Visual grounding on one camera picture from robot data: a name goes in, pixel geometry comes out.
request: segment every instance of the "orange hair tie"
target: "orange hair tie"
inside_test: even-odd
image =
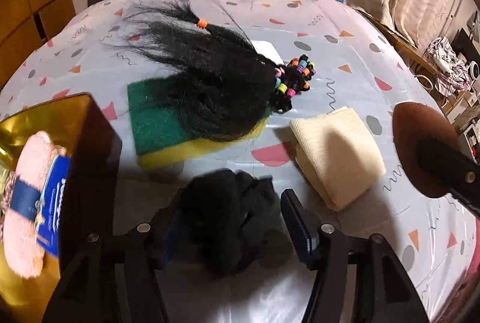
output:
[[[197,23],[198,28],[206,28],[208,25],[207,21],[205,19],[199,19]]]

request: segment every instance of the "brown makeup brush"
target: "brown makeup brush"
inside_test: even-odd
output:
[[[398,104],[393,137],[415,188],[430,198],[451,193],[480,218],[480,167],[460,153],[458,134],[445,117],[423,104]]]

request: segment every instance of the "clothing pile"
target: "clothing pile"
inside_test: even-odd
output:
[[[468,69],[457,59],[446,37],[434,39],[423,57],[439,68],[435,89],[442,95],[451,96],[456,90],[466,92],[472,87]]]

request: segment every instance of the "yellow stripe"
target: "yellow stripe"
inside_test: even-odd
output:
[[[154,151],[145,155],[138,156],[138,163],[141,168],[145,170],[155,169],[157,167],[165,167],[172,163],[184,161],[186,159],[195,159],[205,154],[213,153],[213,151],[221,150],[222,148],[231,146],[236,142],[245,139],[258,137],[266,125],[267,119],[261,120],[253,131],[233,142],[212,142],[208,139],[194,139],[188,142],[177,144],[164,148],[162,150]]]

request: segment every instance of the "black mount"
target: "black mount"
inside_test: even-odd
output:
[[[150,223],[127,234],[91,234],[67,266],[42,323],[120,323],[114,264],[123,263],[133,323],[169,322],[154,270],[169,261],[179,191]],[[347,266],[357,265],[353,323],[428,323],[408,274],[386,239],[344,235],[305,210],[294,191],[282,193],[283,218],[299,260],[317,275],[302,323],[338,323]]]

